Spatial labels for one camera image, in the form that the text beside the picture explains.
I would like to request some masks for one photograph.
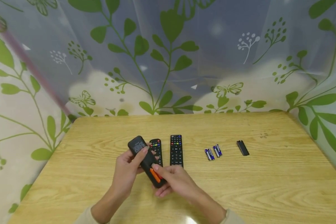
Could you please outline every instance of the finger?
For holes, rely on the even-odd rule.
[[[123,158],[124,161],[130,162],[133,159],[133,153],[128,149],[124,153],[120,155],[121,158]]]
[[[137,169],[137,174],[141,174],[141,173],[143,173],[143,172],[144,172],[143,168],[142,168],[142,167],[138,167],[138,169]]]
[[[159,197],[160,197],[160,198],[163,198],[164,196],[167,196],[167,195],[169,195],[169,194],[172,193],[172,192],[173,192],[172,187],[168,187],[167,189],[165,189],[165,190],[159,195]]]
[[[131,164],[136,168],[139,167],[139,164],[143,161],[143,159],[147,155],[147,152],[148,152],[148,146],[144,147],[137,153],[135,158],[132,160]]]
[[[154,193],[154,195],[156,195],[156,196],[158,197],[158,196],[161,195],[161,193],[163,193],[163,191],[165,191],[168,187],[170,187],[170,185],[169,185],[168,183],[165,184],[165,185],[163,185],[163,186],[161,186],[161,188],[159,188],[159,189],[156,190],[156,193]]]
[[[166,179],[168,182],[171,180],[171,173],[169,171],[170,168],[167,170],[167,169],[165,169],[165,168],[163,168],[160,165],[155,164],[155,163],[152,164],[152,168],[154,169],[154,171],[157,174],[159,174],[161,177]]]

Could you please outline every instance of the small black device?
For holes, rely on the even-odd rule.
[[[183,167],[182,135],[170,136],[170,165],[180,165]]]
[[[130,142],[128,142],[128,148],[131,150],[134,156],[137,155],[139,151],[141,151],[144,147],[146,147],[147,144],[142,138],[142,136],[137,136],[134,139],[132,139]],[[158,161],[154,157],[153,153],[151,152],[151,149],[148,149],[148,153],[141,162],[141,167],[144,170],[144,172],[147,174],[151,182],[156,188],[160,188],[166,183],[166,180],[163,179],[160,175],[158,175],[153,169],[152,164],[156,163],[158,164]]]
[[[149,141],[151,143],[151,145],[149,146],[149,148],[151,148],[152,151],[155,151],[156,154],[155,156],[159,156],[159,158],[157,159],[158,164],[163,167],[163,159],[162,159],[162,142],[160,139],[155,138],[152,139],[151,141]]]
[[[237,146],[239,147],[241,153],[243,154],[243,156],[248,156],[249,152],[248,152],[248,149],[246,148],[244,142],[242,140],[239,140],[236,143],[237,143]]]

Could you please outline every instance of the wooden table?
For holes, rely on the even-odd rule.
[[[184,168],[198,186],[246,223],[336,223],[336,170],[284,112],[79,118],[9,223],[74,222],[109,188],[128,141],[160,138],[169,165],[171,134],[182,135]],[[204,149],[217,143],[223,156],[208,161]],[[111,223],[206,221],[175,194],[156,198],[142,174]]]

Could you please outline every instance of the fingernail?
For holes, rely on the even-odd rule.
[[[153,167],[153,169],[154,169],[154,170],[156,170],[156,171],[157,171],[157,170],[158,170],[158,168],[159,168],[159,165],[157,165],[157,164],[153,164],[153,165],[152,165],[152,167]]]

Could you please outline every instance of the remote control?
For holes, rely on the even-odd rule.
[[[183,167],[183,147],[182,136],[170,136],[170,165],[180,165]]]
[[[141,136],[137,136],[130,142],[128,142],[128,148],[130,149],[130,151],[133,153],[134,156],[136,156],[137,153],[139,153],[139,151],[141,151],[146,146],[147,144]],[[158,164],[158,161],[151,152],[151,149],[148,149],[148,153],[146,154],[145,158],[140,163],[140,165],[144,170],[144,172],[149,177],[149,179],[151,180],[151,182],[153,183],[154,187],[160,188],[166,183],[166,180],[163,179],[159,174],[157,174],[152,169],[153,163]]]
[[[155,156],[159,156],[158,160],[158,164],[163,167],[163,159],[162,159],[162,144],[161,144],[161,140],[160,139],[152,139],[151,141],[152,144],[149,146],[151,148],[152,151],[156,152]]]

